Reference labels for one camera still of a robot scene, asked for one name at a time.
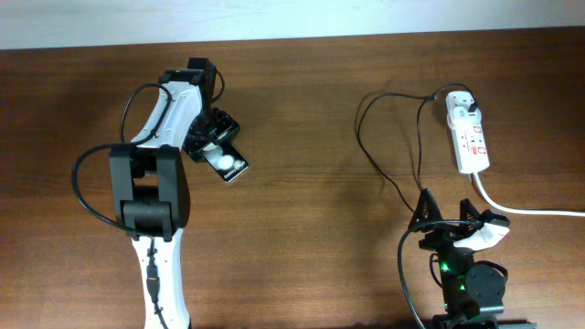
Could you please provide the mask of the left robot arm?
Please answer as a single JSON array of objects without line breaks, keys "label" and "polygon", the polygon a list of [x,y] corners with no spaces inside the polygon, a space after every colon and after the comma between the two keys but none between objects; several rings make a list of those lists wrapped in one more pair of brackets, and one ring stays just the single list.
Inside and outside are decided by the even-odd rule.
[{"label": "left robot arm", "polygon": [[239,124],[215,107],[225,81],[207,58],[168,69],[143,129],[110,152],[114,213],[129,228],[143,280],[147,328],[189,328],[182,284],[181,240],[191,197],[182,157],[209,164],[226,183],[249,167],[233,146]]}]

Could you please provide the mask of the white usb charger adapter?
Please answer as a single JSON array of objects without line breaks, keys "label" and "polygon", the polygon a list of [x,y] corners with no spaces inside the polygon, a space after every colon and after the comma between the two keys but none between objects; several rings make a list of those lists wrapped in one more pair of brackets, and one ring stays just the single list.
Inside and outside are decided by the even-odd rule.
[{"label": "white usb charger adapter", "polygon": [[456,129],[466,125],[479,124],[482,114],[474,96],[463,90],[451,91],[446,96],[447,123]]}]

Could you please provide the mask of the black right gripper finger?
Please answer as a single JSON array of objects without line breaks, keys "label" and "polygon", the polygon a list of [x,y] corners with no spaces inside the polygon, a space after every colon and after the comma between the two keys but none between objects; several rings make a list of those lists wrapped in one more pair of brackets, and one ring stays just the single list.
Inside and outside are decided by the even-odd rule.
[{"label": "black right gripper finger", "polygon": [[409,231],[431,231],[435,225],[443,221],[440,209],[427,188],[420,191],[417,206],[411,217]]},{"label": "black right gripper finger", "polygon": [[479,217],[480,213],[468,198],[460,202],[459,220],[462,225],[476,225]]}]

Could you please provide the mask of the white power strip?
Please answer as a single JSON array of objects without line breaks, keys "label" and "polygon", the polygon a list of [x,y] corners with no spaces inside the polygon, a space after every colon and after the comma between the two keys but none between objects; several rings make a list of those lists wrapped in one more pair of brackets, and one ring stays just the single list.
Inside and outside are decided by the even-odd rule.
[{"label": "white power strip", "polygon": [[487,169],[490,163],[482,120],[479,124],[450,129],[458,171],[470,175]]}]

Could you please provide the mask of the black smartphone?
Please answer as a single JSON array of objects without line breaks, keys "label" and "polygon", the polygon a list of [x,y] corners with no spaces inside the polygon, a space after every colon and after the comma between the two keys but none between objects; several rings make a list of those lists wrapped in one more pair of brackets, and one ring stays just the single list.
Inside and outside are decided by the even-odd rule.
[{"label": "black smartphone", "polygon": [[225,183],[235,181],[248,168],[249,162],[230,141],[206,146],[202,154]]}]

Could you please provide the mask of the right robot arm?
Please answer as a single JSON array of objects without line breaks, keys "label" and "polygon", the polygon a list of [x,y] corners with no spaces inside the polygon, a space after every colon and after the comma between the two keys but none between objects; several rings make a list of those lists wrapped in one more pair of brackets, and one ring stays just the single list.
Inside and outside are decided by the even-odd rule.
[{"label": "right robot arm", "polygon": [[508,270],[488,260],[476,260],[474,254],[498,244],[509,232],[510,221],[501,213],[478,211],[468,199],[460,202],[459,217],[444,219],[431,191],[420,191],[409,226],[399,242],[398,264],[408,235],[422,233],[419,248],[431,253],[430,264],[439,270],[431,277],[440,286],[444,313],[425,324],[408,292],[404,271],[399,276],[407,304],[421,328],[536,328],[527,320],[499,321],[505,310],[505,286]]}]

